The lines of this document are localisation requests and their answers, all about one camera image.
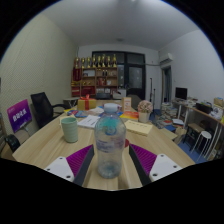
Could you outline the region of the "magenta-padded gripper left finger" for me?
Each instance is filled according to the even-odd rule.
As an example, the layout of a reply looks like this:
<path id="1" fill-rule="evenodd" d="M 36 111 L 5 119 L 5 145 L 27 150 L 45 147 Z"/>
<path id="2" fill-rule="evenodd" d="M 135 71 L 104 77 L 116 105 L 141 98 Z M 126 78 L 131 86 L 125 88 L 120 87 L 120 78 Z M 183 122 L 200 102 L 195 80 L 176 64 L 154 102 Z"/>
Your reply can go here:
<path id="1" fill-rule="evenodd" d="M 68 157 L 59 156 L 45 171 L 82 186 L 93 156 L 94 146 L 89 145 Z"/>

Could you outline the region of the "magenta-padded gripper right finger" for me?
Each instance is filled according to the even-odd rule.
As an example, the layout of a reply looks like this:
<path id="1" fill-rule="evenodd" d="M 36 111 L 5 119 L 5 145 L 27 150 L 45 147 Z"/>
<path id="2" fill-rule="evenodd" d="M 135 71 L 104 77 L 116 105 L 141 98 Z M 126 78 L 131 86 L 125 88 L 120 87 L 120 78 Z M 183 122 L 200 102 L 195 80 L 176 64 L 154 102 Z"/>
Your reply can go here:
<path id="1" fill-rule="evenodd" d="M 181 167 L 165 154 L 155 155 L 134 144 L 129 145 L 129 154 L 143 186 L 181 170 Z"/>

